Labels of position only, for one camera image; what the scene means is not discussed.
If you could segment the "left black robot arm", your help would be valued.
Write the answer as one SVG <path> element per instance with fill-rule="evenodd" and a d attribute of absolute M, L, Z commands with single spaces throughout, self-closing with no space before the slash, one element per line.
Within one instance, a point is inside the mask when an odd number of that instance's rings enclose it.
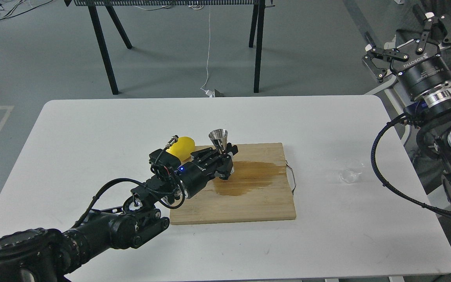
<path fill-rule="evenodd" d="M 0 238 L 0 282 L 66 282 L 66 274 L 112 249 L 139 248 L 170 226 L 156 208 L 161 203 L 178 209 L 206 184 L 233 172 L 238 147 L 225 137 L 212 139 L 213 147 L 190 152 L 190 162 L 170 154 L 179 138 L 172 136 L 163 149 L 149 155 L 153 176 L 145 182 L 128 178 L 109 181 L 92 198 L 88 208 L 65 232 L 27 229 Z M 93 208 L 115 184 L 135 183 L 131 196 L 120 207 Z"/>

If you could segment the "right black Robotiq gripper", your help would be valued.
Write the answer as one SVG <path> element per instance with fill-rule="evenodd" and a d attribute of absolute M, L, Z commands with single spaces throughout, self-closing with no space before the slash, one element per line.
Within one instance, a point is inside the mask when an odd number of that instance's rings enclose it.
<path fill-rule="evenodd" d="M 374 61 L 392 63 L 392 73 L 410 101 L 419 101 L 435 87 L 451 87 L 451 70 L 440 54 L 440 50 L 451 48 L 451 17 L 424 11 L 419 4 L 415 4 L 412 11 L 423 26 L 420 38 L 409 40 L 397 49 L 383 49 L 376 46 L 369 32 L 364 32 L 367 45 L 362 63 L 378 82 L 383 82 L 387 69 L 376 66 Z M 428 43 L 428 40 L 435 41 L 438 46 Z"/>

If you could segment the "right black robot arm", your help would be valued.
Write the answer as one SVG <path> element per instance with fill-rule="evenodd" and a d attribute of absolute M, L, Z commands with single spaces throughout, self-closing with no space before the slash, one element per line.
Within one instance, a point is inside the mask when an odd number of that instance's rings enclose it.
<path fill-rule="evenodd" d="M 397 190 L 383 177 L 376 162 L 376 150 L 381 137 L 395 124 L 411 125 L 418 129 L 416 143 L 419 150 L 441 162 L 444 192 L 451 204 L 451 70 L 442 58 L 442 50 L 451 48 L 451 20 L 448 15 L 435 15 L 414 5 L 412 11 L 421 24 L 418 37 L 390 49 L 379 48 L 366 32 L 366 54 L 362 62 L 378 82 L 394 75 L 408 95 L 411 105 L 403 114 L 388 122 L 379 132 L 371 148 L 371 166 L 377 178 L 404 199 L 439 215 L 451 218 L 451 211 L 419 202 Z"/>

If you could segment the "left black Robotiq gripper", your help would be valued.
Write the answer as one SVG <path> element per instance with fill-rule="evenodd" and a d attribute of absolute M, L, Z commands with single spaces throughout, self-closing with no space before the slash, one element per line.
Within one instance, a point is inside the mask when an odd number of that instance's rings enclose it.
<path fill-rule="evenodd" d="M 177 169 L 187 199 L 194 197 L 215 178 L 228 180 L 233 171 L 233 158 L 238 147 L 227 143 L 224 152 L 207 147 L 190 154 L 189 161 Z"/>

